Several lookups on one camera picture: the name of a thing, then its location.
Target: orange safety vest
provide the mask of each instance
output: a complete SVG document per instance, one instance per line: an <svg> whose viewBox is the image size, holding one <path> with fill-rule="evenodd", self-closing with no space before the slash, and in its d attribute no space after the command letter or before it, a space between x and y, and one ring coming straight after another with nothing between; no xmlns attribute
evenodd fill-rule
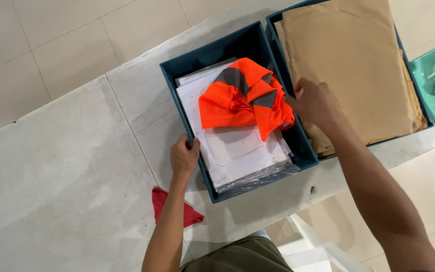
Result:
<svg viewBox="0 0 435 272"><path fill-rule="evenodd" d="M293 126L293 111L273 72L243 58L224 69L199 98L202 129L257 124L261 139Z"/></svg>

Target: white tabletop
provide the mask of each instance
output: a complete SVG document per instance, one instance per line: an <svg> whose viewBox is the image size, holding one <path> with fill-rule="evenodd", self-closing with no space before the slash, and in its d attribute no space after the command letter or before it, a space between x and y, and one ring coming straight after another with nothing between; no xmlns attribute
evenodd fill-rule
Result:
<svg viewBox="0 0 435 272"><path fill-rule="evenodd" d="M159 64L299 2L245 1L0 129L0 271L140 270L151 189L169 188L185 132ZM434 146L430 128L371 150L390 169ZM212 204L196 171L186 201L205 219L185 229L183 261L346 188L329 159Z"/></svg>

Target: stack of white paper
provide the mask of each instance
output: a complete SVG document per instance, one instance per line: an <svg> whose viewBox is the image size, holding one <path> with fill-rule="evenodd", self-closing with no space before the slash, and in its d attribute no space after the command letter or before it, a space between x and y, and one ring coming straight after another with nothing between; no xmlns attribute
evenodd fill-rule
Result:
<svg viewBox="0 0 435 272"><path fill-rule="evenodd" d="M191 129L201 141L201 154L215 189L289 160L283 151L288 147L281 133L279 140L271 133L266 142L262 142L257 125L202 129L199 97L231 63L182 77L179 79L181 86L177 88Z"/></svg>

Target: brown kraft paper stack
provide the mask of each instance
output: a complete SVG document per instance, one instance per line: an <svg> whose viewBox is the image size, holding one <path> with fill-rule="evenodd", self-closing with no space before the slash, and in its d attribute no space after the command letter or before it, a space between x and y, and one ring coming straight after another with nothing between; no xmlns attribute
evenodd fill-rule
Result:
<svg viewBox="0 0 435 272"><path fill-rule="evenodd" d="M330 0L284 12L275 26L293 83L327 82L364 143L426 126L387 0ZM317 153L334 153L318 127L304 127Z"/></svg>

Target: tiled floor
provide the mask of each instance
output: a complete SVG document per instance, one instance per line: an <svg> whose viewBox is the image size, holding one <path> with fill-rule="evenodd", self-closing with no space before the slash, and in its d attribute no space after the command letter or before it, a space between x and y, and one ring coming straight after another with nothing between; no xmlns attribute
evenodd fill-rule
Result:
<svg viewBox="0 0 435 272"><path fill-rule="evenodd" d="M390 173L418 209L435 248L435 148L390 170ZM361 218L350 191L297 214L357 261L376 271L390 271L383 250ZM293 233L286 219L267 227L266 231L274 241Z"/></svg>
<svg viewBox="0 0 435 272"><path fill-rule="evenodd" d="M0 0L0 128L241 0Z"/></svg>
<svg viewBox="0 0 435 272"><path fill-rule="evenodd" d="M240 0L0 0L0 128ZM410 59L435 48L435 3L390 0ZM435 247L435 149L390 171ZM357 260L387 271L348 191L298 213ZM286 220L267 227L291 234Z"/></svg>

